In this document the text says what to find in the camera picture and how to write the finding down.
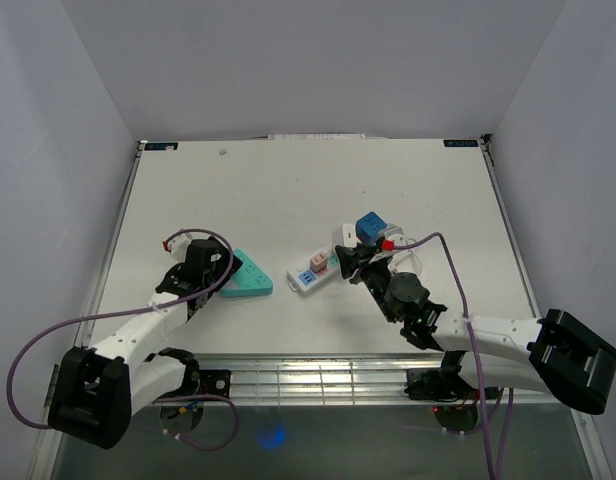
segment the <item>teal triangular block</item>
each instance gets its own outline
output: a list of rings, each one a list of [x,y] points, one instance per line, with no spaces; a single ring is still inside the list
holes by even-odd
[[[243,250],[236,249],[235,257],[239,258],[243,265],[219,291],[219,295],[225,298],[270,295],[272,293],[270,277]]]

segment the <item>white tabletop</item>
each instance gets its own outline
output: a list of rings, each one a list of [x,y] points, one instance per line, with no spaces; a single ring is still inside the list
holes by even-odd
[[[274,291],[215,296],[164,346],[228,354],[414,353],[363,285],[337,279],[306,298],[288,287],[289,267],[371,210],[409,237],[444,234],[471,313],[531,315],[480,149],[370,139],[182,142],[175,151],[143,152],[100,311],[143,306],[173,263],[161,241],[201,227],[243,249]],[[459,310],[440,245],[433,240],[417,255],[432,299]],[[125,321],[97,322],[92,341]]]

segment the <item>white wall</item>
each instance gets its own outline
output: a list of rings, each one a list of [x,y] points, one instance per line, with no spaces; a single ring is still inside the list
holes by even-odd
[[[59,1],[0,0],[0,480],[25,478],[37,438],[6,406],[10,361],[80,313],[133,150]],[[16,398],[33,419],[74,334],[22,363]]]
[[[542,309],[616,347],[616,0],[567,2],[494,140]],[[616,478],[616,377],[595,424]]]
[[[136,139],[494,131],[564,0],[62,0]]]

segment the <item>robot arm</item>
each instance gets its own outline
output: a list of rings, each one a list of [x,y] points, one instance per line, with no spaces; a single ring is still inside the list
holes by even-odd
[[[214,237],[180,237],[164,247],[180,262],[155,288],[148,304],[152,311],[134,316],[99,343],[74,347],[64,356],[48,416],[52,428],[112,448],[132,415],[148,403],[166,393],[197,392],[195,356],[173,348],[155,350],[228,282],[242,262],[233,257],[221,284],[184,303],[184,297],[201,293],[219,280],[228,268],[230,252]]]
[[[386,320],[403,322],[400,334],[409,343],[446,352],[440,369],[409,382],[410,398],[464,397],[477,388],[466,320],[431,302],[417,275],[391,271],[384,240],[353,248],[336,246],[342,276],[352,284],[363,282]],[[487,387],[550,392],[576,410],[604,412],[616,370],[616,349],[575,317],[549,310],[539,319],[474,317],[470,322]]]

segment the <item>purple cable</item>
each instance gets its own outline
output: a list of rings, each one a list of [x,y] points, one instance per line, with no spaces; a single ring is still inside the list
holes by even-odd
[[[459,290],[459,296],[461,297],[461,304],[463,308],[463,315],[466,320],[468,320],[468,300],[466,298],[466,293],[461,285],[461,281],[459,280],[459,275],[457,274],[457,269],[455,268],[455,263],[452,260],[452,256],[450,255],[450,250],[448,249],[448,244],[446,243],[446,239],[440,232],[434,232],[428,235],[427,237],[412,243],[410,245],[404,246],[395,246],[394,250],[410,250],[412,248],[420,247],[421,245],[429,242],[433,238],[437,237],[441,241],[441,246],[444,249],[446,254],[446,258],[448,259],[448,265],[450,266],[450,270],[452,271],[452,276],[455,279],[455,284],[457,285],[457,289]],[[475,338],[475,332],[473,331],[472,324],[470,321],[466,322],[466,328],[468,329],[468,334],[470,335],[470,344],[475,355],[475,364],[477,366],[477,381],[479,386],[479,404],[481,408],[481,415],[483,417],[483,421],[481,424],[481,428],[484,431],[484,446],[486,450],[486,462],[488,464],[488,473],[490,474],[490,478],[498,480],[501,475],[501,471],[503,469],[503,459],[504,459],[504,448],[506,446],[506,438],[508,436],[508,430],[510,428],[510,420],[512,418],[512,401],[513,401],[513,389],[509,389],[509,397],[508,397],[508,409],[506,412],[506,420],[504,421],[504,427],[501,432],[501,440],[499,450],[497,452],[497,471],[495,472],[495,468],[492,463],[492,449],[491,449],[491,434],[490,434],[490,418],[487,414],[487,403],[486,403],[486,389],[485,389],[485,379],[483,374],[483,368],[481,365],[481,359],[479,358],[479,347],[477,345],[477,339]]]
[[[495,414],[497,413],[497,410],[499,409],[499,405],[501,404],[501,399],[502,399],[503,396],[504,396],[504,389],[502,388],[502,389],[499,390],[499,395],[497,396],[497,401],[495,402],[495,405],[492,407],[492,410],[488,414],[488,420],[492,421],[492,419],[495,418]],[[410,426],[410,425],[396,425],[396,426],[397,427],[401,427],[401,428],[405,428],[406,430],[418,430],[418,431],[422,431],[422,432],[439,432],[438,428],[432,428],[432,427],[415,427],[415,426]],[[483,428],[484,428],[484,424],[480,423],[475,428],[473,428],[471,430],[464,431],[464,436],[472,435],[473,433],[477,433],[477,432],[481,432],[481,430]],[[452,435],[459,435],[459,436],[461,436],[461,432],[460,431],[446,430],[446,432],[450,433]]]
[[[208,445],[204,445],[203,443],[197,442],[196,440],[193,440],[192,438],[179,434],[179,433],[170,432],[168,430],[166,430],[166,433],[204,452],[217,452],[225,448],[230,442],[234,440],[234,438],[237,436],[237,433],[239,432],[240,420],[239,420],[239,413],[237,412],[237,407],[229,398],[225,398],[219,395],[188,395],[185,397],[158,398],[153,403],[188,402],[190,400],[216,401],[216,402],[223,402],[227,404],[232,410],[233,416],[235,418],[234,427],[232,429],[232,432],[230,432],[230,435],[228,436],[228,438],[226,438],[226,440],[221,442],[219,445],[208,446]]]
[[[17,408],[15,399],[13,396],[13,380],[15,378],[15,372],[17,371],[17,367],[19,366],[21,359],[26,354],[26,352],[28,352],[28,350],[32,348],[33,345],[35,345],[39,340],[41,340],[45,336],[51,334],[55,330],[59,330],[60,328],[68,327],[70,325],[75,325],[78,323],[88,322],[91,320],[103,320],[105,318],[125,317],[128,315],[140,315],[142,313],[152,312],[154,308],[163,309],[163,308],[171,307],[173,305],[178,305],[180,303],[186,303],[189,300],[194,300],[198,297],[201,297],[202,295],[205,295],[206,293],[214,290],[219,285],[221,285],[221,283],[226,279],[226,277],[230,273],[230,269],[232,268],[233,260],[235,258],[233,251],[232,251],[232,247],[230,246],[230,243],[228,243],[228,241],[224,237],[219,235],[218,233],[215,233],[211,230],[206,230],[203,228],[188,228],[185,230],[179,230],[177,233],[173,233],[171,236],[169,236],[165,241],[166,243],[170,242],[172,239],[178,237],[179,235],[183,235],[184,233],[205,233],[207,235],[212,235],[214,237],[217,237],[219,240],[222,241],[222,243],[228,249],[228,252],[230,254],[230,259],[228,261],[228,266],[226,267],[226,271],[219,277],[219,279],[215,283],[213,283],[211,286],[209,286],[208,288],[200,292],[193,293],[192,295],[178,298],[177,300],[172,300],[170,302],[155,305],[154,307],[151,305],[149,307],[135,308],[131,310],[122,310],[119,312],[98,313],[95,315],[87,315],[85,317],[72,318],[70,320],[64,320],[63,322],[59,322],[51,327],[48,327],[47,329],[35,335],[32,338],[32,340],[26,343],[26,345],[24,345],[23,348],[20,350],[20,352],[15,356],[15,359],[12,361],[12,364],[10,365],[10,369],[8,370],[8,376],[6,378],[6,400],[8,402],[8,407],[10,408],[10,411],[15,416],[15,418],[17,418],[17,420],[19,420],[21,423],[23,423],[27,427],[36,428],[38,430],[49,430],[52,428],[50,425],[44,425],[43,423],[33,422],[32,420],[29,420],[26,417],[24,417],[24,415],[21,413],[19,408]]]
[[[446,253],[446,258],[448,259],[448,265],[450,266],[450,270],[452,271],[452,276],[455,279],[455,283],[457,284],[457,289],[459,290],[459,296],[461,297],[461,305],[463,308],[464,318],[468,318],[468,300],[466,299],[466,292],[464,292],[464,288],[461,286],[461,281],[459,281],[459,275],[457,274],[457,269],[455,268],[455,262],[452,260],[452,256],[450,255],[450,250],[448,249],[448,244],[446,243],[446,239],[439,232],[434,232],[428,235],[427,237],[415,242],[410,245],[403,245],[401,247],[395,246],[393,250],[410,250],[411,248],[417,248],[422,246],[425,243],[428,243],[433,238],[437,237],[439,241],[441,241],[441,246]]]
[[[499,480],[501,473],[504,469],[504,455],[506,452],[506,439],[508,438],[508,430],[510,430],[510,421],[512,419],[512,402],[515,390],[513,388],[508,389],[508,406],[506,407],[506,419],[504,420],[504,427],[501,430],[501,439],[499,440],[499,449],[497,450],[497,471],[495,472],[495,478]]]
[[[466,328],[468,329],[468,335],[470,336],[470,345],[472,346],[472,352],[475,355],[475,364],[477,366],[477,383],[479,386],[479,406],[481,407],[481,416],[483,417],[484,426],[484,447],[486,450],[486,463],[488,464],[488,474],[491,479],[495,477],[495,468],[492,463],[492,442],[490,441],[490,422],[488,420],[488,410],[486,403],[486,381],[484,379],[484,371],[481,366],[481,359],[479,358],[479,347],[477,346],[477,338],[475,332],[472,329],[472,324],[467,321]]]

